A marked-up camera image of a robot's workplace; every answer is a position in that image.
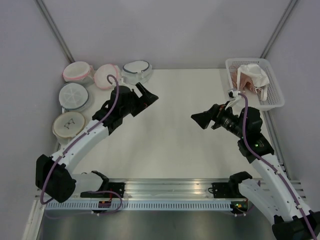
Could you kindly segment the blue-trimmed mesh laundry bag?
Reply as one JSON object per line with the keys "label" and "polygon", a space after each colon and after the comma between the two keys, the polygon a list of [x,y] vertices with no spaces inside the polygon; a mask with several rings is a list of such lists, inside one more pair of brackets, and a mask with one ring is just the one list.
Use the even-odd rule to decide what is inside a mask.
{"label": "blue-trimmed mesh laundry bag", "polygon": [[121,75],[126,84],[146,83],[153,74],[152,65],[145,60],[129,62],[122,67]]}

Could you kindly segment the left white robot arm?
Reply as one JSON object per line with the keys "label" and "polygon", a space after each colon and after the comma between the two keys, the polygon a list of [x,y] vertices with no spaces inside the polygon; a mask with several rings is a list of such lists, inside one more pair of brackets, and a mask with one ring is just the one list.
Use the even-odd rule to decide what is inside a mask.
{"label": "left white robot arm", "polygon": [[41,189],[40,202],[45,205],[44,195],[63,203],[73,193],[83,197],[93,194],[104,198],[109,193],[109,178],[93,170],[83,175],[72,175],[80,161],[99,142],[112,134],[127,115],[137,116],[158,100],[141,83],[136,84],[138,96],[133,89],[117,85],[101,108],[92,116],[86,127],[61,150],[51,156],[42,154],[36,160],[35,185]]}

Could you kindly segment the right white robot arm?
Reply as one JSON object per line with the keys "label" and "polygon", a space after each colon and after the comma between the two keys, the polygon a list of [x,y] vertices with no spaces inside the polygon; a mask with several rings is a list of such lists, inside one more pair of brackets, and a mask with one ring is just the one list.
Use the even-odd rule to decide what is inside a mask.
{"label": "right white robot arm", "polygon": [[277,240],[316,240],[320,235],[320,213],[313,211],[298,194],[280,167],[275,151],[261,133],[263,120],[260,111],[253,107],[243,108],[234,115],[225,104],[214,104],[209,110],[191,115],[206,129],[210,122],[213,130],[224,128],[239,138],[241,154],[259,173],[270,194],[245,172],[229,178],[231,196],[247,198],[268,219]]}

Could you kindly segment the pink-trimmed laundry bag tilted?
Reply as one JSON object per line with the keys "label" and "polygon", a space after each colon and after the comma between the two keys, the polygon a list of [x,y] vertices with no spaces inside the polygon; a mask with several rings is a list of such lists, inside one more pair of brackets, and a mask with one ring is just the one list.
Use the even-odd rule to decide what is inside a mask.
{"label": "pink-trimmed laundry bag tilted", "polygon": [[113,75],[118,81],[121,79],[121,72],[117,65],[114,64],[105,64],[99,67],[94,74],[94,83],[101,90],[110,90],[114,87],[115,81],[107,80],[108,75]]}

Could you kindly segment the pink bra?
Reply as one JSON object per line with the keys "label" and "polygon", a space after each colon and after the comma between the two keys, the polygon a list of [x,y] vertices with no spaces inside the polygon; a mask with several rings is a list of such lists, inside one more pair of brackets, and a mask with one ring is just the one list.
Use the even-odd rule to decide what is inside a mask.
{"label": "pink bra", "polygon": [[250,76],[241,72],[239,83],[237,83],[238,68],[232,65],[231,67],[229,67],[229,71],[231,76],[231,82],[234,88],[237,88],[239,91],[242,92],[244,92],[245,89],[247,89],[254,94],[257,93],[252,78]]}

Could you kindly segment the pink-trimmed laundry bag upright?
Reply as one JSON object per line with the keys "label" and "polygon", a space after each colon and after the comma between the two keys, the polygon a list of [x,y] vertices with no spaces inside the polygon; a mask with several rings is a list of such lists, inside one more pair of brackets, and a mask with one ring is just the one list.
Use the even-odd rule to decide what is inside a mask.
{"label": "pink-trimmed laundry bag upright", "polygon": [[94,69],[84,61],[76,61],[69,64],[62,73],[66,82],[81,85],[92,84],[94,82]]}

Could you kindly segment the blue-trimmed round laundry bag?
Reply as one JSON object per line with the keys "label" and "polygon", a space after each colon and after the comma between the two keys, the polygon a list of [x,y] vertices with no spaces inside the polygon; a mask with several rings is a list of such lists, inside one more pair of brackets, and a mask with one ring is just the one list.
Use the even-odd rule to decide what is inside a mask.
{"label": "blue-trimmed round laundry bag", "polygon": [[69,82],[60,89],[58,100],[65,113],[83,112],[92,105],[94,98],[83,85]]}

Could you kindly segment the beige-trimmed round laundry bag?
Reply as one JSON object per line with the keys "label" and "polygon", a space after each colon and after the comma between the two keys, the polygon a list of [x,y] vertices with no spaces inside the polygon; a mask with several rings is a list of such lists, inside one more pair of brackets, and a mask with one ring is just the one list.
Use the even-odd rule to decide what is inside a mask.
{"label": "beige-trimmed round laundry bag", "polygon": [[59,115],[52,124],[52,132],[60,145],[67,145],[86,126],[86,118],[76,111]]}

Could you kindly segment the white plastic basket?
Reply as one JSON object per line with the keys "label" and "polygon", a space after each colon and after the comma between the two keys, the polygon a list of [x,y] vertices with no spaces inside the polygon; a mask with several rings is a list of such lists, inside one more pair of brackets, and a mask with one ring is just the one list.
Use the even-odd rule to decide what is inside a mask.
{"label": "white plastic basket", "polygon": [[260,111],[269,111],[273,108],[282,107],[285,104],[283,93],[270,62],[264,58],[228,58],[225,61],[225,67],[229,81],[229,89],[234,88],[232,83],[232,73],[241,65],[248,64],[259,65],[269,78],[269,84],[267,87],[267,98],[265,101],[261,100],[259,94],[255,94],[249,90],[245,90],[244,94],[247,96],[249,106],[259,109]]}

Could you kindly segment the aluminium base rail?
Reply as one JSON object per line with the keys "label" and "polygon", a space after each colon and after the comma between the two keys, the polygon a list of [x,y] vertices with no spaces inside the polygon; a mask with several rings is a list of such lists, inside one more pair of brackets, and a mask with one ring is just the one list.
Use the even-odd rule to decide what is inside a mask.
{"label": "aluminium base rail", "polygon": [[232,200],[243,201],[244,196],[214,197],[208,189],[212,183],[227,183],[227,178],[203,179],[121,179],[111,178],[111,183],[125,183],[126,200]]}

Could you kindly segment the left aluminium frame post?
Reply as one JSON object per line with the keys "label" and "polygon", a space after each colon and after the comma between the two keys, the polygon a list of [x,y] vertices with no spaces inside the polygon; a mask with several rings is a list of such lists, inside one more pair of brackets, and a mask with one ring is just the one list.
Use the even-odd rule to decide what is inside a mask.
{"label": "left aluminium frame post", "polygon": [[75,62],[75,59],[65,42],[59,28],[57,27],[50,11],[48,10],[45,2],[43,0],[34,0],[38,10],[40,11],[43,19],[45,20],[46,24],[48,25],[50,31],[52,32],[55,40],[57,41],[62,53],[64,54],[67,61],[71,64]]}

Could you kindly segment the aluminium frame post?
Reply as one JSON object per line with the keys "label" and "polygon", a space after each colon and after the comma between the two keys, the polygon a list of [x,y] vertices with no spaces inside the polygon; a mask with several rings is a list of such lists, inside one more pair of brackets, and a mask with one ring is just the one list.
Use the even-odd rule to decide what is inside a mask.
{"label": "aluminium frame post", "polygon": [[260,58],[265,59],[268,56],[268,53],[270,52],[273,44],[277,40],[279,34],[281,33],[282,29],[284,28],[286,22],[288,21],[290,15],[294,11],[294,9],[297,7],[299,4],[300,0],[290,0],[287,7],[285,8],[281,18],[279,19],[275,29],[273,30],[267,44],[265,45]]}
{"label": "aluminium frame post", "polygon": [[45,20],[46,24],[48,25],[50,31],[52,32],[55,40],[57,41],[62,53],[64,54],[67,61],[71,64],[75,62],[75,59],[65,42],[59,28],[57,27],[50,11],[48,10],[45,2],[43,0],[34,0],[38,10],[40,11],[43,19]]}

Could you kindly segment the right aluminium frame post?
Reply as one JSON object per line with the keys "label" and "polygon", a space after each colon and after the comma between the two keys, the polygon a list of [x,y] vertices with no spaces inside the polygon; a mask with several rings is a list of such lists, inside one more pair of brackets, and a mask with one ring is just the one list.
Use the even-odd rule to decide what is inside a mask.
{"label": "right aluminium frame post", "polygon": [[268,56],[268,53],[270,52],[273,44],[277,40],[279,34],[281,33],[282,29],[284,28],[286,22],[288,21],[290,15],[294,11],[294,9],[297,7],[299,4],[300,0],[290,0],[287,7],[285,8],[281,18],[279,19],[275,29],[273,30],[267,44],[265,45],[260,58],[265,59]]}

